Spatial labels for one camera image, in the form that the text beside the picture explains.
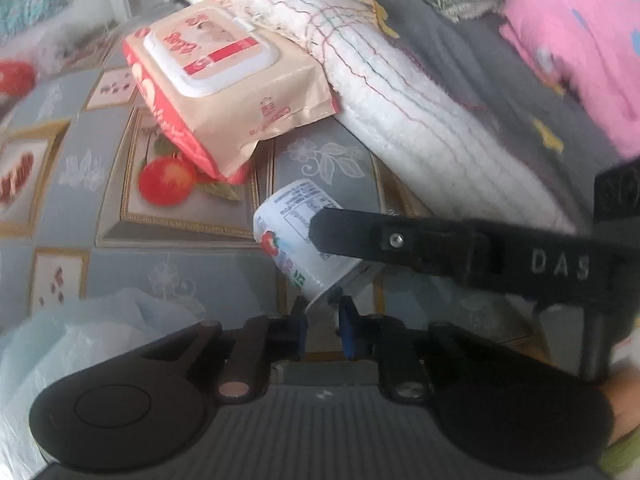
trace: gray fabric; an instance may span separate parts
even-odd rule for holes
[[[422,0],[376,0],[388,13],[396,44],[529,166],[580,232],[590,230],[593,181],[620,157],[570,96],[546,88],[500,37],[500,18],[451,23]],[[540,121],[564,142],[562,153],[542,143]]]

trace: nutrition label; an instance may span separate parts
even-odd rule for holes
[[[312,182],[305,180],[279,196],[275,203],[280,207],[280,215],[308,243],[309,222],[321,209],[340,206]]]

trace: white plastic cup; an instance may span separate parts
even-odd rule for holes
[[[309,301],[322,303],[337,288],[355,296],[382,268],[336,254],[321,253],[309,240],[309,222],[321,209],[341,209],[338,203],[309,179],[283,187],[254,215],[254,238],[289,281]]]

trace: pink cloth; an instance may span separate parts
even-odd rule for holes
[[[640,0],[506,0],[500,32],[533,70],[577,91],[625,157],[640,154]]]

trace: white plastic lid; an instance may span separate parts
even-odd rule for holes
[[[197,7],[151,25],[143,43],[182,95],[214,94],[276,62],[277,48],[253,25],[213,2]]]

